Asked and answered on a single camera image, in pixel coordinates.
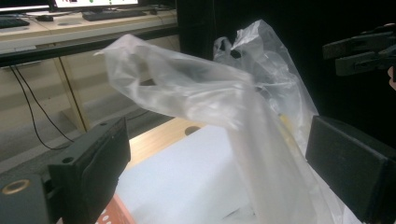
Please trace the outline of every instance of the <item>black cable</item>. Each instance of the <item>black cable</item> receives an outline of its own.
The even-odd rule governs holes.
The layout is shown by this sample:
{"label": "black cable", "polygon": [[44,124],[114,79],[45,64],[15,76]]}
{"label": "black cable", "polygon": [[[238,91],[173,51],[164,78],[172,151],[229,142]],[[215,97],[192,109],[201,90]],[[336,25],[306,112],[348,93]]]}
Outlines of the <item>black cable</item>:
{"label": "black cable", "polygon": [[33,98],[35,99],[35,102],[37,103],[37,105],[40,107],[40,109],[43,111],[43,113],[46,115],[47,119],[49,120],[49,122],[53,125],[53,127],[56,128],[56,130],[58,130],[58,132],[63,135],[67,140],[69,140],[70,142],[74,142],[73,140],[71,140],[70,138],[68,138],[54,123],[53,121],[50,119],[50,116],[47,114],[47,112],[44,110],[43,106],[41,106],[41,104],[37,101],[37,99],[35,98],[35,94],[33,93],[32,89],[30,88],[29,84],[27,84],[26,80],[24,79],[24,77],[22,76],[20,70],[18,69],[17,65],[14,65],[15,69],[17,70],[18,74],[21,76],[23,82],[26,84],[27,88],[29,89],[30,93],[32,94]]}
{"label": "black cable", "polygon": [[23,91],[23,95],[24,95],[24,97],[25,97],[25,99],[26,99],[26,102],[27,102],[27,104],[28,104],[28,106],[29,106],[30,115],[31,115],[32,121],[33,121],[33,126],[34,126],[34,128],[35,128],[35,135],[37,136],[37,138],[38,138],[38,140],[40,141],[40,143],[41,143],[44,147],[49,148],[49,149],[51,149],[51,150],[58,150],[58,149],[67,148],[67,147],[49,147],[49,146],[47,146],[47,145],[44,143],[44,141],[41,139],[40,135],[38,134],[37,127],[35,126],[35,116],[34,116],[34,114],[33,114],[33,109],[32,109],[32,106],[30,105],[30,102],[29,102],[29,99],[28,99],[28,97],[27,97],[26,91],[25,91],[25,89],[23,88],[23,85],[22,85],[20,79],[18,78],[17,74],[15,73],[14,69],[13,69],[11,66],[10,66],[9,68],[11,69],[11,71],[12,71],[12,73],[14,74],[15,78],[18,80],[18,83],[20,83],[20,86],[21,86],[22,91]]}

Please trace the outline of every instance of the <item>monitor screen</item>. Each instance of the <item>monitor screen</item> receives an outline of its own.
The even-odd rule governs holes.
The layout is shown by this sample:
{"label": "monitor screen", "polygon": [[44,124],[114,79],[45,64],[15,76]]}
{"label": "monitor screen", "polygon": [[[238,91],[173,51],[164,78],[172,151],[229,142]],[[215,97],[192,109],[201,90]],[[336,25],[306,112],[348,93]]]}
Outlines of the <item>monitor screen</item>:
{"label": "monitor screen", "polygon": [[46,11],[49,0],[0,0],[0,14]]}
{"label": "monitor screen", "polygon": [[136,7],[138,0],[52,0],[55,10]]}

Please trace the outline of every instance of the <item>plastic bag handle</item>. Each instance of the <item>plastic bag handle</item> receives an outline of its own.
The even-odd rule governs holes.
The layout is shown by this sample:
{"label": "plastic bag handle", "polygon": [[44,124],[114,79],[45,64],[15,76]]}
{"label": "plastic bag handle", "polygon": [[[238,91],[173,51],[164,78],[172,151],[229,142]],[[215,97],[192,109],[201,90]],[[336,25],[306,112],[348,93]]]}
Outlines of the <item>plastic bag handle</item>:
{"label": "plastic bag handle", "polygon": [[215,55],[218,54],[218,52],[222,51],[220,48],[221,46],[224,44],[225,47],[225,54],[226,55],[231,55],[231,43],[230,40],[227,37],[221,37],[217,40],[215,40],[215,44],[213,46],[213,52],[215,53]]}

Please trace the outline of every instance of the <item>plastic bag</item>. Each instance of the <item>plastic bag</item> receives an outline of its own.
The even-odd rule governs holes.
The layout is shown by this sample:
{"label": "plastic bag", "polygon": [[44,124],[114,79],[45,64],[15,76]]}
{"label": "plastic bag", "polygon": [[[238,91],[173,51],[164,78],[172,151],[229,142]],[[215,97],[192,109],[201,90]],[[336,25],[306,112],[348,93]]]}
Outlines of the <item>plastic bag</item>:
{"label": "plastic bag", "polygon": [[[231,51],[237,51],[234,58]],[[318,113],[288,50],[264,21],[240,30],[231,46],[226,37],[214,45],[214,61],[254,76],[256,89],[283,119],[305,154],[311,120]]]}
{"label": "plastic bag", "polygon": [[[296,69],[289,54],[264,21],[238,35],[233,49],[240,50],[241,59],[226,60],[229,51],[217,48],[217,62],[261,69],[264,77],[125,35],[103,49],[109,82],[148,110],[224,127],[257,223],[342,223],[344,205],[319,183],[299,148],[306,146],[317,112],[290,71]],[[155,86],[140,85],[146,75]],[[287,117],[290,128],[278,114]]]}

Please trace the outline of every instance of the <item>keyboard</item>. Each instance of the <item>keyboard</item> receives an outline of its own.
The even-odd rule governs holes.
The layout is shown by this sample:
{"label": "keyboard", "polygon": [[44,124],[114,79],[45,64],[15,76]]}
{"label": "keyboard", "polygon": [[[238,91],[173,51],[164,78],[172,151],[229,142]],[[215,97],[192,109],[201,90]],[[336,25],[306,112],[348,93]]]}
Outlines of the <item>keyboard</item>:
{"label": "keyboard", "polygon": [[121,18],[140,17],[147,14],[140,10],[109,11],[109,12],[82,12],[82,18],[86,21],[105,21]]}
{"label": "keyboard", "polygon": [[0,29],[28,26],[29,24],[29,21],[24,21],[18,18],[0,18]]}

